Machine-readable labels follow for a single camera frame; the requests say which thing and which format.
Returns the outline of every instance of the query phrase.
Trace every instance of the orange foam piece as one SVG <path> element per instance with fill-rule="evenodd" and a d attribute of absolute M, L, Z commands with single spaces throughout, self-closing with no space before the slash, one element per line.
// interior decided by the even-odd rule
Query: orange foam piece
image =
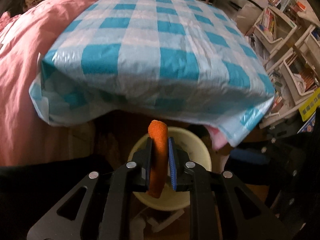
<path fill-rule="evenodd" d="M 164 122 L 153 120 L 148 128 L 153 140 L 150 185 L 147 194 L 160 198 L 167 179 L 168 170 L 168 127 Z"/>

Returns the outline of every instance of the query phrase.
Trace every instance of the black metal bracket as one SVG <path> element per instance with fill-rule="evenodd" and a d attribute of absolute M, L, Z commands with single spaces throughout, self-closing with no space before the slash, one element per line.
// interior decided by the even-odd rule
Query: black metal bracket
<path fill-rule="evenodd" d="M 225 240 L 289 239 L 284 225 L 234 174 L 215 174 L 190 162 L 188 154 L 175 147 L 173 138 L 169 138 L 169 148 L 177 174 L 176 191 L 190 192 L 190 239 L 218 240 L 219 221 Z M 112 174 L 91 172 L 30 229 L 27 240 L 84 239 L 82 230 L 92 196 L 101 191 L 106 202 L 96 238 L 126 239 L 130 193 L 148 190 L 151 153 L 152 140 L 148 138 L 146 148 Z M 73 216 L 64 212 L 71 202 L 78 203 Z"/>

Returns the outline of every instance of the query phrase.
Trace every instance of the pink blanket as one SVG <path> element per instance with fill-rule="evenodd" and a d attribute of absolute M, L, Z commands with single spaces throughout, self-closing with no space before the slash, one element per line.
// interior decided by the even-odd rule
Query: pink blanket
<path fill-rule="evenodd" d="M 28 90 L 38 54 L 97 0 L 45 0 L 9 20 L 0 31 L 0 166 L 69 158 L 68 129 L 47 125 L 36 114 Z"/>

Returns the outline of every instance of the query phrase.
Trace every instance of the metal screw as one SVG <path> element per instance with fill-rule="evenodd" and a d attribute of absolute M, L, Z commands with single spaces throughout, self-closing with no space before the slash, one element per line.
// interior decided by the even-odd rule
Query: metal screw
<path fill-rule="evenodd" d="M 194 168 L 196 164 L 194 162 L 186 162 L 186 167 L 187 168 Z"/>
<path fill-rule="evenodd" d="M 223 177 L 225 177 L 225 178 L 227 178 L 227 179 L 232 178 L 232 172 L 230 172 L 230 171 L 224 171 L 224 172 L 222 173 L 222 175 L 223 175 Z"/>
<path fill-rule="evenodd" d="M 96 179 L 97 177 L 99 177 L 99 173 L 96 171 L 92 171 L 89 173 L 89 178 L 90 179 Z"/>
<path fill-rule="evenodd" d="M 127 168 L 132 169 L 135 166 L 137 166 L 137 164 L 135 162 L 128 162 L 125 166 L 127 166 Z"/>

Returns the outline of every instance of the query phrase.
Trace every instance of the yellow box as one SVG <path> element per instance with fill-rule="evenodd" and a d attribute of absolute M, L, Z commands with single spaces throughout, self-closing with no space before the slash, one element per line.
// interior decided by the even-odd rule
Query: yellow box
<path fill-rule="evenodd" d="M 303 122 L 308 120 L 316 108 L 320 106 L 320 88 L 318 88 L 313 95 L 299 108 Z"/>

